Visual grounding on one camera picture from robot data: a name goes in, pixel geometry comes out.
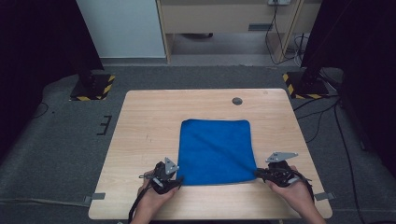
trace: white wall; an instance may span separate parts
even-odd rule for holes
[[[165,58],[155,0],[77,0],[101,58]]]

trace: dark curtain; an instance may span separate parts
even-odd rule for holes
[[[362,147],[396,177],[395,11],[394,0],[323,0],[302,65],[344,71],[340,95]]]
[[[93,69],[103,66],[75,0],[0,0],[1,159],[46,85]]]

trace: blue towel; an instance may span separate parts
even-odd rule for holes
[[[219,185],[255,179],[257,169],[247,120],[188,119],[178,151],[183,185]]]

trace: gray floor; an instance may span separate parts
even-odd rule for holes
[[[6,162],[0,167],[0,198],[35,198],[83,203],[94,193],[124,95],[128,90],[282,88],[282,74],[301,70],[293,60],[274,65],[262,41],[263,35],[214,35],[191,39],[179,35],[172,62],[107,64],[116,76],[104,101],[70,102],[69,93],[78,77],[48,85],[43,102]],[[338,76],[339,71],[329,73]],[[323,110],[336,98],[315,101],[296,111],[296,117]],[[290,99],[296,108],[308,100]],[[337,115],[346,139],[347,152],[360,210],[366,223],[396,220],[396,181],[374,152],[361,150],[360,140],[343,109]],[[113,119],[104,136],[104,116]],[[333,110],[299,119],[322,184],[337,196],[331,200],[333,216],[328,223],[361,223],[352,188],[352,178]],[[0,223],[125,223],[125,220],[90,220],[88,208],[35,203],[0,205]],[[228,223],[264,223],[230,221]],[[284,223],[303,223],[299,219]]]

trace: person's right hand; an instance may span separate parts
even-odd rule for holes
[[[145,175],[151,175],[153,172],[154,171],[145,172]],[[149,180],[144,178],[143,185],[137,191],[137,195],[146,188],[148,183]],[[177,193],[178,189],[179,188],[173,188],[165,194],[158,194],[153,188],[148,189],[136,207],[131,224],[149,223],[161,207]]]
[[[265,183],[273,192],[285,199],[290,207],[300,214],[307,223],[326,223],[315,207],[308,188],[302,180],[298,180],[285,188],[279,187],[270,180],[266,180]]]

